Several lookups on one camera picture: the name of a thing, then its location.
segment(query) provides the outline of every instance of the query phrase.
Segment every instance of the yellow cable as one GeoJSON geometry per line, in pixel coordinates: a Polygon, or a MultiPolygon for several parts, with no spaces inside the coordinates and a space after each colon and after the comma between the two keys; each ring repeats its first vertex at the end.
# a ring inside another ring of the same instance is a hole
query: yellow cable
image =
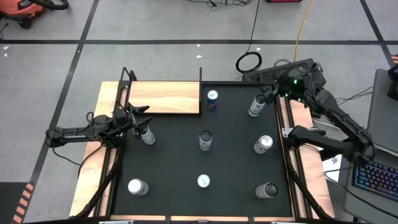
{"type": "Polygon", "coordinates": [[[307,5],[307,8],[305,9],[305,12],[304,12],[304,17],[303,17],[303,21],[301,22],[300,30],[298,30],[297,40],[296,40],[296,47],[294,49],[294,60],[293,60],[294,62],[296,61],[296,57],[297,57],[297,47],[299,46],[299,39],[300,39],[301,30],[303,29],[304,22],[305,22],[305,19],[307,18],[308,11],[310,10],[311,3],[312,3],[312,0],[308,0],[308,5],[307,5]]]}

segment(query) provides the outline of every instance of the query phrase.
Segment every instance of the silver can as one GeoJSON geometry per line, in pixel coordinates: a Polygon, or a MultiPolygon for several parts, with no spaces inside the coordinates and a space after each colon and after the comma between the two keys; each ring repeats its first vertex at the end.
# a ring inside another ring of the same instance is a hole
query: silver can
{"type": "Polygon", "coordinates": [[[149,185],[147,182],[136,178],[129,182],[128,189],[133,195],[143,196],[148,193],[149,185]]]}
{"type": "Polygon", "coordinates": [[[256,143],[254,143],[254,150],[258,154],[263,154],[272,147],[272,138],[270,136],[261,136],[256,143]]]}
{"type": "Polygon", "coordinates": [[[199,147],[202,151],[208,151],[211,146],[213,135],[209,131],[202,131],[199,135],[199,147]]]}
{"type": "Polygon", "coordinates": [[[249,108],[249,115],[252,116],[253,118],[259,116],[265,104],[266,100],[264,95],[257,95],[256,97],[254,97],[254,100],[249,108]]]}
{"type": "Polygon", "coordinates": [[[278,194],[278,188],[273,183],[266,183],[256,188],[256,196],[260,199],[273,198],[278,194]]]}
{"type": "Polygon", "coordinates": [[[202,174],[198,177],[198,185],[201,188],[207,188],[210,184],[210,178],[206,174],[202,174]]]}
{"type": "Polygon", "coordinates": [[[218,93],[216,90],[210,90],[207,93],[207,109],[210,111],[217,110],[217,97],[218,93]]]}
{"type": "Polygon", "coordinates": [[[155,143],[156,138],[154,133],[152,133],[152,131],[149,129],[148,125],[144,127],[143,133],[144,134],[141,134],[141,138],[147,145],[155,143]]]}

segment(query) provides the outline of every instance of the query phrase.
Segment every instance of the gray concrete floor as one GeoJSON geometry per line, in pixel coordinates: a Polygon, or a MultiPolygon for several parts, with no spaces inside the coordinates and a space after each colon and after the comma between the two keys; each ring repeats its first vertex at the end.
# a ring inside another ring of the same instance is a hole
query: gray concrete floor
{"type": "MultiPolygon", "coordinates": [[[[0,21],[6,40],[50,40],[44,44],[0,44],[0,181],[28,182],[52,119],[91,6],[97,0],[69,0],[66,11],[47,11],[29,30],[0,21]]],[[[398,1],[367,1],[384,40],[398,40],[393,15],[398,1]]],[[[295,40],[307,1],[266,4],[261,1],[254,39],[295,40]]],[[[99,0],[88,40],[248,40],[256,1],[245,7],[222,7],[212,12],[206,4],[186,0],[99,0]]],[[[359,0],[314,0],[302,32],[303,40],[377,40],[359,0]]],[[[140,80],[241,79],[234,65],[247,44],[86,44],[73,74],[59,126],[85,126],[102,81],[118,80],[122,67],[140,80]]],[[[397,45],[388,46],[398,54],[397,45]]],[[[280,58],[293,59],[294,45],[252,45],[262,54],[262,68],[280,58]]],[[[373,85],[377,68],[389,68],[380,45],[300,45],[298,60],[313,58],[325,71],[336,97],[351,96],[373,85]]],[[[244,68],[255,62],[250,58],[244,68]]],[[[370,95],[342,108],[362,126],[368,121],[370,95]]],[[[85,144],[70,144],[58,152],[81,162],[85,144]]],[[[76,187],[77,166],[47,154],[26,222],[67,218],[76,187]]],[[[336,216],[350,220],[331,190],[336,216]]]]}

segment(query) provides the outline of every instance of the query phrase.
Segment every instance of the wooden table frame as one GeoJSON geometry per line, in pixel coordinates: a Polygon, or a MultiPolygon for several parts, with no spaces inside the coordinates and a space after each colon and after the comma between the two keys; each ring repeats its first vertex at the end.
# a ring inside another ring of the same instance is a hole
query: wooden table frame
{"type": "MultiPolygon", "coordinates": [[[[120,102],[126,100],[126,95],[130,92],[127,88],[121,88],[125,84],[120,85],[119,82],[103,82],[99,92],[99,97],[95,109],[95,116],[99,114],[106,114],[112,117],[112,112],[115,107],[115,99],[118,97],[120,102]]],[[[301,125],[307,128],[312,127],[312,119],[308,109],[303,107],[303,104],[291,101],[290,103],[279,99],[278,102],[281,113],[278,117],[283,119],[284,126],[290,127],[291,123],[295,125],[301,125]]],[[[98,146],[99,142],[89,142],[86,147],[85,157],[93,152],[98,146]]],[[[323,173],[323,166],[318,152],[309,148],[308,146],[302,146],[300,148],[301,161],[298,161],[297,151],[293,149],[290,151],[290,156],[296,172],[300,166],[302,166],[302,172],[304,174],[307,189],[311,192],[315,200],[322,206],[324,211],[327,212],[331,217],[334,217],[333,207],[331,205],[328,187],[326,184],[326,178],[323,173]]],[[[78,179],[75,196],[73,199],[70,215],[76,215],[80,212],[87,202],[91,199],[92,195],[98,189],[101,180],[109,172],[111,165],[114,161],[116,149],[105,149],[103,147],[91,158],[89,158],[80,172],[80,178],[78,179]]],[[[316,218],[316,214],[313,210],[308,209],[308,205],[303,199],[303,195],[296,184],[290,184],[290,194],[296,195],[292,198],[292,214],[293,217],[255,217],[255,222],[269,222],[269,221],[280,221],[280,222],[292,222],[295,221],[295,217],[306,218],[308,214],[316,218]],[[298,209],[294,211],[293,201],[296,201],[298,209]]],[[[105,190],[101,202],[101,206],[96,208],[96,213],[99,216],[107,214],[106,208],[109,202],[109,192],[111,191],[108,186],[105,190]]],[[[150,221],[165,221],[166,216],[163,215],[112,215],[113,220],[150,220],[150,221]]],[[[208,220],[208,221],[226,221],[226,222],[248,222],[248,217],[182,217],[182,216],[171,216],[171,221],[195,221],[195,220],[208,220]]]]}

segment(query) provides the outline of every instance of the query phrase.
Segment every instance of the orange striped tape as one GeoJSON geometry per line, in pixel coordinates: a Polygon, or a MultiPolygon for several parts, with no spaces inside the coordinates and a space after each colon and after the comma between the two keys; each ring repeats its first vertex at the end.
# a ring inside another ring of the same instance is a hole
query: orange striped tape
{"type": "Polygon", "coordinates": [[[25,189],[22,192],[22,196],[19,199],[19,205],[17,206],[16,213],[13,218],[15,223],[22,223],[24,221],[26,210],[33,193],[33,188],[34,186],[32,184],[26,184],[25,189]]]}

